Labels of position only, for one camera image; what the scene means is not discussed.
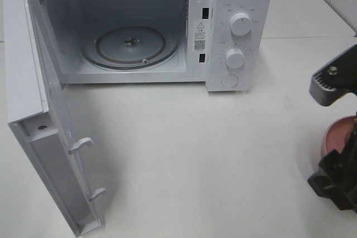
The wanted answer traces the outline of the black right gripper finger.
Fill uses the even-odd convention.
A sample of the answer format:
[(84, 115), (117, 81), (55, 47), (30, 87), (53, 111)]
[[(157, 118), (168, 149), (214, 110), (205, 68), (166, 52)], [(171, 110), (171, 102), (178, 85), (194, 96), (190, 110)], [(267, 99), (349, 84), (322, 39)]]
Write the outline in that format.
[(319, 197), (330, 199), (339, 210), (356, 210), (356, 127), (339, 152), (322, 157), (308, 184)]

